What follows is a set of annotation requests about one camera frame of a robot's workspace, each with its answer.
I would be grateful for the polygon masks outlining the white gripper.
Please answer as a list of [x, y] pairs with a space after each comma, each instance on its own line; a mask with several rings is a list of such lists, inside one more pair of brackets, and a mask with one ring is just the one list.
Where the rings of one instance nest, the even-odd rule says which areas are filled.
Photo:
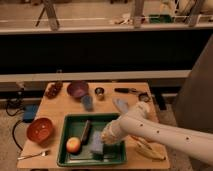
[[101, 141], [107, 145], [113, 145], [120, 142], [124, 134], [117, 121], [113, 120], [108, 123], [101, 132]]

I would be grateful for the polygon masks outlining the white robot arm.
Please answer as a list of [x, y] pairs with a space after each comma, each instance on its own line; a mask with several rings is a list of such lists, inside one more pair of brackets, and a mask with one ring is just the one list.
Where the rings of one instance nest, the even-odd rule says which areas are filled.
[[146, 118], [149, 112], [148, 103], [137, 102], [105, 126], [101, 133], [102, 141], [111, 145], [127, 135], [143, 137], [213, 165], [213, 134], [153, 122]]

